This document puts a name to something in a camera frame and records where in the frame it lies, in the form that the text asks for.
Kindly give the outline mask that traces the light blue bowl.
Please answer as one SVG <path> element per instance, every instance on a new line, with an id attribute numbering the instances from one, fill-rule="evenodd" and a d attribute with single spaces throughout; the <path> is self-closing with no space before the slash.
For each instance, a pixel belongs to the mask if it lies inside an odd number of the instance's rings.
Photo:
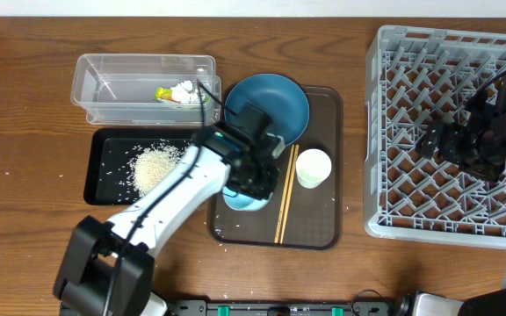
<path id="1" fill-rule="evenodd" d="M 224 187 L 221 191 L 225 204 L 232 210 L 239 212 L 255 212 L 265 207 L 271 200 L 272 195 L 267 199 L 255 199 L 230 190 L 228 187 Z"/>

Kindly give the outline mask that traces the white cup green inside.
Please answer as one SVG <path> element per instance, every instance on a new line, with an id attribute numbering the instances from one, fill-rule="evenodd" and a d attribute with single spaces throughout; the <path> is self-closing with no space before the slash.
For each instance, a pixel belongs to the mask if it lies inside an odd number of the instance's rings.
<path id="1" fill-rule="evenodd" d="M 324 151 L 311 148 L 298 156 L 295 168 L 299 184 L 304 188 L 313 189 L 329 177 L 332 161 Z"/>

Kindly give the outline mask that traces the pile of white rice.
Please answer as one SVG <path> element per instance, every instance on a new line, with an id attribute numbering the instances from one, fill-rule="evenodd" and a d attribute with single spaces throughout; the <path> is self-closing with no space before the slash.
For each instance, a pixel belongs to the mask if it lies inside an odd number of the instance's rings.
<path id="1" fill-rule="evenodd" d="M 108 141 L 98 196 L 106 204 L 127 204 L 145 196 L 176 167 L 188 146 L 186 139 Z"/>

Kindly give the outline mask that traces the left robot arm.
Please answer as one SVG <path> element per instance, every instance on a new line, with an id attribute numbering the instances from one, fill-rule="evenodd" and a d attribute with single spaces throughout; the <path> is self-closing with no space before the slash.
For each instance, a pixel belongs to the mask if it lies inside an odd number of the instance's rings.
<path id="1" fill-rule="evenodd" d="M 179 164 L 147 195 L 101 222 L 74 228 L 53 294 L 81 315 L 164 315 L 152 291 L 155 258 L 169 238 L 211 196 L 228 187 L 267 199 L 278 178 L 282 136 L 235 126 L 198 130 Z"/>

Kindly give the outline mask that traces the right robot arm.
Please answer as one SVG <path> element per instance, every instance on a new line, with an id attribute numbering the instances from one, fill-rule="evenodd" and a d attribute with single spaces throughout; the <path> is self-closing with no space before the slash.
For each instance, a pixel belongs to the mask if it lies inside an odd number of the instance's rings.
<path id="1" fill-rule="evenodd" d="M 430 126 L 423 147 L 432 146 L 451 150 L 467 174 L 496 180 L 506 174 L 506 105 L 475 111 L 465 127 Z M 466 301 L 418 294 L 410 311 L 413 315 L 506 315 L 506 273 L 499 291 Z"/>

